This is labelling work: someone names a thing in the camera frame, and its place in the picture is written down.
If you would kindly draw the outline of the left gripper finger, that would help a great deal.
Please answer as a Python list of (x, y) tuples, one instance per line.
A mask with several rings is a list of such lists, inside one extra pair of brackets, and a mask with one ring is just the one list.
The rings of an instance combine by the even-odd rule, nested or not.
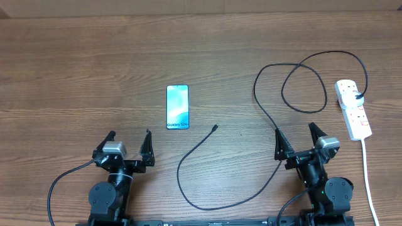
[(102, 149), (106, 142), (108, 141), (114, 141), (114, 136), (116, 135), (115, 131), (110, 131), (108, 135), (105, 137), (105, 139), (94, 149), (94, 154), (98, 154), (102, 152)]
[(152, 134), (149, 129), (146, 130), (145, 139), (141, 145), (139, 154), (142, 157), (142, 163), (144, 166), (154, 166), (155, 165), (155, 155), (152, 147)]

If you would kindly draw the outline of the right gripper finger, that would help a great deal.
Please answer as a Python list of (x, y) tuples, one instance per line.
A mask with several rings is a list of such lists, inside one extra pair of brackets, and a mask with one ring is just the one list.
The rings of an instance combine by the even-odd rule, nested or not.
[(274, 159), (281, 161), (285, 160), (289, 157), (290, 154), (293, 154), (295, 151), (292, 148), (290, 142), (287, 140), (283, 132), (277, 128), (275, 129), (275, 150), (274, 150)]
[(316, 144), (320, 137), (326, 136), (324, 133), (314, 122), (309, 123), (310, 134), (312, 136), (313, 145)]

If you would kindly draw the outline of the Samsung Galaxy smartphone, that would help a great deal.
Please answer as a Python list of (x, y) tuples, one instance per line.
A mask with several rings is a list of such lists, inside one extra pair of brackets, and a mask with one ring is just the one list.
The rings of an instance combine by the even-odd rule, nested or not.
[(168, 85), (166, 88), (166, 128), (176, 130), (189, 127), (188, 85)]

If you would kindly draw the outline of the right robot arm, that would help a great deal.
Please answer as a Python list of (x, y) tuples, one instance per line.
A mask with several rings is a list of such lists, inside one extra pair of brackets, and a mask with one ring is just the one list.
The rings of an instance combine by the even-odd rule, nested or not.
[[(315, 123), (309, 123), (313, 147), (296, 152), (280, 129), (275, 129), (275, 154), (278, 161), (285, 161), (287, 170), (295, 169), (305, 189), (286, 202), (277, 216), (268, 218), (268, 225), (354, 225), (350, 210), (350, 200), (354, 185), (347, 178), (329, 178), (324, 165), (335, 157), (340, 142), (328, 136)], [(301, 210), (299, 215), (284, 217), (286, 207), (307, 194), (310, 209)]]

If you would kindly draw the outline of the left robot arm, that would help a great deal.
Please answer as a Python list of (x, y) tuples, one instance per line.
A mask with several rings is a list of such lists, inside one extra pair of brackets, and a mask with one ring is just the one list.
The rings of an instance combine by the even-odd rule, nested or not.
[(139, 160), (126, 158), (126, 147), (122, 141), (114, 140), (115, 135), (110, 131), (92, 154), (95, 165), (109, 174), (107, 181), (95, 184), (89, 191), (89, 225), (134, 225), (126, 213), (133, 174), (145, 173), (147, 167), (155, 165), (151, 131), (146, 131)]

